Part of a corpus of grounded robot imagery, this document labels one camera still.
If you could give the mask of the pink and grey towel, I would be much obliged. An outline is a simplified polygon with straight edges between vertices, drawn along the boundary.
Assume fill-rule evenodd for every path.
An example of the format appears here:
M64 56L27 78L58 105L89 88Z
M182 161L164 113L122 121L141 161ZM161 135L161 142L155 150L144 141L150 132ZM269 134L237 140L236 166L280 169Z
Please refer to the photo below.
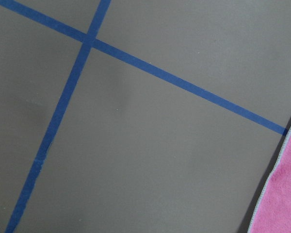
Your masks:
M291 233L291 127L255 206L249 233Z

